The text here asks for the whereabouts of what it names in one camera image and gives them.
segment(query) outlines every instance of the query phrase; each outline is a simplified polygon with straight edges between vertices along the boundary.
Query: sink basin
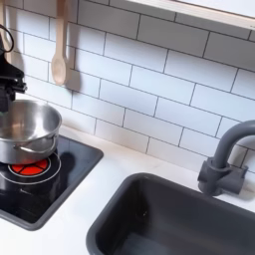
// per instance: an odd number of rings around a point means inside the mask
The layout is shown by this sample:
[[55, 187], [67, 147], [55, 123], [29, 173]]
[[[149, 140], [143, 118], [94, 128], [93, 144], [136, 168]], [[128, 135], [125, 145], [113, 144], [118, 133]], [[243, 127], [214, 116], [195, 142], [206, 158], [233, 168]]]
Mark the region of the sink basin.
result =
[[255, 214], [140, 173], [127, 178], [87, 235], [91, 255], [254, 255]]

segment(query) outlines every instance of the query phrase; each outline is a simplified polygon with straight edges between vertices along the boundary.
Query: stainless steel pot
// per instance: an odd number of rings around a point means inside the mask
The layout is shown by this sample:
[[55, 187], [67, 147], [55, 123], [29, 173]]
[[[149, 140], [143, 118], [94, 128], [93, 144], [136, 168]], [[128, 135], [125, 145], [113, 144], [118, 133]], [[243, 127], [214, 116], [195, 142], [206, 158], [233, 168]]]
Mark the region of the stainless steel pot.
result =
[[57, 146], [61, 115], [34, 101], [14, 101], [0, 117], [0, 161], [29, 164], [52, 154]]

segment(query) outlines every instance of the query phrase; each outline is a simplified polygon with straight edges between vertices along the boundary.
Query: wooden spatula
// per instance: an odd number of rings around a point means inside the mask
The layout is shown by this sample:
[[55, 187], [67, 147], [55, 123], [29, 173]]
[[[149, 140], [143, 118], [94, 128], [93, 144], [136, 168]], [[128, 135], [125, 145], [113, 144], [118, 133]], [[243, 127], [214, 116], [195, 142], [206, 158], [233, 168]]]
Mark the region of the wooden spatula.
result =
[[70, 77], [66, 56], [69, 0], [57, 0], [56, 53], [52, 60], [52, 76], [56, 84], [64, 85]]
[[[5, 6], [4, 6], [4, 0], [0, 0], [0, 24], [2, 24], [3, 26], [6, 27], [5, 25]], [[2, 41], [3, 41], [3, 44], [4, 44], [4, 48], [5, 50], [9, 50], [10, 47], [11, 47], [11, 44], [10, 42], [8, 41], [7, 39], [7, 36], [6, 36], [6, 32], [2, 29], [0, 29], [0, 33], [1, 33], [1, 37], [2, 37]], [[12, 53], [6, 53], [5, 54], [5, 58], [6, 60], [12, 64]]]

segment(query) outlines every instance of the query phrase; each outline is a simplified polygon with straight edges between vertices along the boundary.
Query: pot handle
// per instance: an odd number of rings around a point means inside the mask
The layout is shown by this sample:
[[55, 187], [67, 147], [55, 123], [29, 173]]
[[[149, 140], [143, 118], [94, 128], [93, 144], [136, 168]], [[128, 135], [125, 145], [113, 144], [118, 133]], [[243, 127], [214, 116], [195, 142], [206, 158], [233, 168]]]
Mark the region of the pot handle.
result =
[[14, 148], [16, 148], [16, 149], [18, 148], [18, 149], [24, 150], [24, 151], [29, 152], [29, 153], [44, 154], [44, 153], [50, 152], [56, 146], [57, 136], [56, 135], [52, 136], [52, 140], [53, 141], [52, 141], [51, 147], [49, 147], [45, 150], [34, 150], [34, 149], [24, 147], [24, 146], [20, 146], [20, 145], [15, 145]]

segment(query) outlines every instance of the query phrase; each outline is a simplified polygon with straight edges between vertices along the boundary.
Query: red burner light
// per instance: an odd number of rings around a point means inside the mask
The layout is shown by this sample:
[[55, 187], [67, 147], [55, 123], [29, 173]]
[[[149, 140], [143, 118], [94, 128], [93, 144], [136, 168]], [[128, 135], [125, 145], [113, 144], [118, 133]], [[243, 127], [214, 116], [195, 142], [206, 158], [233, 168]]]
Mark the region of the red burner light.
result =
[[10, 165], [11, 170], [24, 176], [35, 176], [46, 171], [49, 167], [49, 160], [43, 159], [33, 164], [13, 164]]

